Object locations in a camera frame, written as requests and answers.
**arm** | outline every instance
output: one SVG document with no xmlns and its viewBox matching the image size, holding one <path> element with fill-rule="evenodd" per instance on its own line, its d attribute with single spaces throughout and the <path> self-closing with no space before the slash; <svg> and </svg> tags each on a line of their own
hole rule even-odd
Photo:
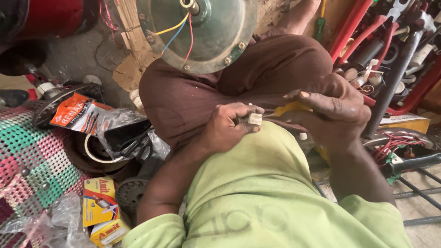
<svg viewBox="0 0 441 248">
<path fill-rule="evenodd" d="M 336 74 L 322 80 L 325 85 L 322 92 L 297 90 L 285 96 L 302 102 L 314 112 L 288 112 L 282 118 L 306 127 L 317 143 L 328 148 L 331 188 L 338 201 L 348 195 L 359 195 L 369 202 L 396 206 L 391 187 L 360 141 L 370 119 L 363 95 Z"/>
<path fill-rule="evenodd" d="M 250 113 L 264 113 L 262 108 L 243 103 L 218 105 L 204 132 L 167 162 L 149 182 L 138 206 L 138 224 L 162 214 L 178 214 L 179 207 L 201 165 L 211 155 L 231 150 L 256 125 L 233 120 Z"/>
</svg>

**hammer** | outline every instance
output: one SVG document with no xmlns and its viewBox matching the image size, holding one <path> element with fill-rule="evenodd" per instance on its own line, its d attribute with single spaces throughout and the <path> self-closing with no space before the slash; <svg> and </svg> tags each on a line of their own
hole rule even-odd
<svg viewBox="0 0 441 248">
<path fill-rule="evenodd" d="M 395 91 L 404 76 L 407 66 L 409 65 L 415 50 L 425 32 L 433 33 L 436 31 L 433 18 L 426 14 L 423 10 L 411 13 L 406 18 L 406 23 L 410 26 L 411 33 L 406 41 L 403 49 L 401 49 L 395 64 L 391 68 L 391 72 L 386 78 L 386 86 L 378 95 L 378 100 L 372 108 L 372 116 L 367 123 L 361 137 L 365 139 L 373 139 L 377 132 L 378 126 L 386 113 Z"/>
</svg>

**yellow screwdriver handle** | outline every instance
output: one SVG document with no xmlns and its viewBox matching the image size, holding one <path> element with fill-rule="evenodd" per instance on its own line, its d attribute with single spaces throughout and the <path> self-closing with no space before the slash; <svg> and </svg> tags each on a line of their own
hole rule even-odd
<svg viewBox="0 0 441 248">
<path fill-rule="evenodd" d="M 310 110 L 310 108 L 301 104 L 299 101 L 295 101 L 295 102 L 288 103 L 287 105 L 285 105 L 283 107 L 278 107 L 274 111 L 274 115 L 279 117 L 279 116 L 282 116 L 286 111 L 302 111 L 302 110 Z"/>
</svg>

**pliers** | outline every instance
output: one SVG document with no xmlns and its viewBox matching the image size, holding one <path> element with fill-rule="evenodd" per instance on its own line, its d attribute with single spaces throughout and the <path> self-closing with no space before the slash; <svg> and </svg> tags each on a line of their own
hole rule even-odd
<svg viewBox="0 0 441 248">
<path fill-rule="evenodd" d="M 381 24 L 383 24 L 389 17 L 393 17 L 391 26 L 387 29 L 384 37 L 383 42 L 384 46 L 383 48 L 378 52 L 376 59 L 379 60 L 378 64 L 372 68 L 373 70 L 377 70 L 382 61 L 384 60 L 384 57 L 386 56 L 386 53 L 389 49 L 390 42 L 392 40 L 393 33 L 398 29 L 399 24 L 396 23 L 396 20 L 401 15 L 401 12 L 405 10 L 405 8 L 408 6 L 409 2 L 411 0 L 407 0 L 406 3 L 401 4 L 399 0 L 395 0 L 392 8 L 389 10 L 387 15 L 378 15 L 375 17 L 374 22 L 372 25 L 370 25 L 365 31 L 363 31 L 352 43 L 352 45 L 349 47 L 349 49 L 344 53 L 344 55 L 340 58 L 339 64 L 343 64 L 346 60 L 348 60 L 349 56 L 355 51 L 355 49 L 360 45 L 360 43 L 369 36 L 372 32 L 374 32 Z"/>
</svg>

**colorful woven fabric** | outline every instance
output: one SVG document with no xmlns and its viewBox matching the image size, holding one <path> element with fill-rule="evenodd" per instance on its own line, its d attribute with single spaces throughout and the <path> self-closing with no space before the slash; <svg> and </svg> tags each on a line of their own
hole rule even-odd
<svg viewBox="0 0 441 248">
<path fill-rule="evenodd" d="M 0 110 L 0 229 L 15 218 L 40 215 L 62 194 L 82 194 L 83 182 L 90 178 L 66 156 L 69 130 L 32 126 L 32 115 L 41 103 Z M 26 168 L 30 174 L 20 174 Z M 0 234 L 0 247 L 20 247 L 26 245 L 25 239 L 23 233 Z M 41 237 L 29 239 L 27 247 L 40 246 Z"/>
</svg>

